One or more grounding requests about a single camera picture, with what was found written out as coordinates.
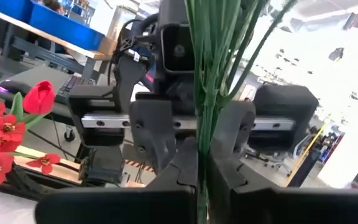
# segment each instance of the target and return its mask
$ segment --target green leaf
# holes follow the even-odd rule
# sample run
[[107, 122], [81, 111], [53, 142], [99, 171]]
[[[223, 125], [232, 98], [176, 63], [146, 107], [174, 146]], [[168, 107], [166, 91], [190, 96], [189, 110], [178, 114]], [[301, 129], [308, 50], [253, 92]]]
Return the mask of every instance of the green leaf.
[[38, 159], [37, 156], [28, 155], [26, 153], [21, 153], [21, 152], [8, 152], [8, 154], [10, 154], [12, 156], [21, 156], [21, 157], [25, 157], [25, 158], [29, 158], [29, 159]]
[[16, 93], [13, 98], [11, 114], [13, 114], [18, 121], [23, 119], [23, 96], [21, 93]]
[[26, 130], [30, 129], [33, 125], [37, 124], [46, 114], [29, 114], [22, 121], [25, 123]]

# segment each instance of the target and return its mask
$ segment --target workbench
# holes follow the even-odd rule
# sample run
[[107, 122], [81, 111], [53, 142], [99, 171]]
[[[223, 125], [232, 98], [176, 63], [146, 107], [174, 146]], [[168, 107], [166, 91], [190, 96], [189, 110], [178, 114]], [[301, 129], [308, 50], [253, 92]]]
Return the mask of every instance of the workbench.
[[[92, 50], [85, 50], [81, 47], [75, 46], [65, 40], [59, 39], [58, 37], [55, 37], [53, 35], [50, 35], [42, 30], [36, 29], [35, 27], [32, 27], [25, 22], [19, 21], [17, 19], [14, 19], [12, 17], [9, 17], [3, 13], [0, 12], [0, 19], [6, 21], [9, 23], [9, 27], [6, 32], [5, 41], [4, 41], [4, 47], [2, 49], [2, 57], [7, 57], [9, 53], [9, 49], [11, 46], [23, 50], [25, 52], [28, 52], [32, 55], [35, 55], [37, 57], [43, 58], [45, 60], [48, 60], [49, 62], [56, 63], [58, 65], [61, 65], [71, 71], [77, 72], [79, 74], [82, 74], [83, 78], [92, 78], [94, 80], [97, 80], [99, 78], [100, 73], [104, 73], [106, 71], [108, 61], [111, 58], [111, 55], [106, 55], [104, 53], [98, 52], [98, 51], [92, 51]], [[43, 37], [45, 39], [48, 39], [56, 44], [60, 44], [70, 50], [73, 50], [75, 52], [78, 52], [82, 55], [86, 56], [86, 63], [85, 66], [80, 65], [77, 62], [74, 62], [73, 60], [67, 59], [65, 57], [61, 57], [58, 54], [55, 54], [49, 50], [43, 49], [41, 47], [36, 46], [35, 44], [31, 44], [25, 40], [22, 40], [18, 37], [13, 36], [13, 30], [15, 27], [20, 27], [22, 29], [25, 29], [29, 32], [32, 32], [34, 34], [37, 34], [40, 37]], [[98, 72], [94, 71], [94, 66], [96, 61], [103, 61]]]

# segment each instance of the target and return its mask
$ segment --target screw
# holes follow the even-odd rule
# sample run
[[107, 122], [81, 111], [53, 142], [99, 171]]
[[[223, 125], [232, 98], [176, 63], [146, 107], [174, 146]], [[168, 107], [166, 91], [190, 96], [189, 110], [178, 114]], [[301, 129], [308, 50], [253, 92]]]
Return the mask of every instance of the screw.
[[143, 122], [141, 122], [141, 121], [136, 122], [136, 128], [137, 129], [143, 128]]
[[105, 123], [104, 123], [103, 121], [97, 121], [96, 124], [97, 124], [98, 126], [104, 126], [104, 125], [105, 125]]
[[180, 123], [180, 122], [175, 122], [175, 123], [173, 124], [173, 126], [174, 126], [175, 128], [180, 128], [181, 123]]
[[246, 125], [241, 125], [240, 126], [240, 130], [241, 131], [246, 131], [248, 128], [247, 128], [247, 126]]
[[131, 124], [128, 121], [124, 121], [124, 122], [122, 122], [122, 125], [124, 127], [129, 127]]

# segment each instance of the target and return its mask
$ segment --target red tulip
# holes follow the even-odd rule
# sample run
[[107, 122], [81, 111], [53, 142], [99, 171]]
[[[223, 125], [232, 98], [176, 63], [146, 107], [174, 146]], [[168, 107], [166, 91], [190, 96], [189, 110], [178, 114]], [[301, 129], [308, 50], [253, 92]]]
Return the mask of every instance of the red tulip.
[[41, 81], [25, 95], [23, 108], [29, 114], [47, 114], [53, 108], [55, 92], [49, 81]]

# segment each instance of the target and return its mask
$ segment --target white tabletop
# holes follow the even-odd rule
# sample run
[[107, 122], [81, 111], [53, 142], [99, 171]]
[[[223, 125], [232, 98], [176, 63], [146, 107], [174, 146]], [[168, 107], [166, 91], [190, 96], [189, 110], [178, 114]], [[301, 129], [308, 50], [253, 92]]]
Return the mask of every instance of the white tabletop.
[[0, 224], [35, 224], [37, 202], [0, 193]]

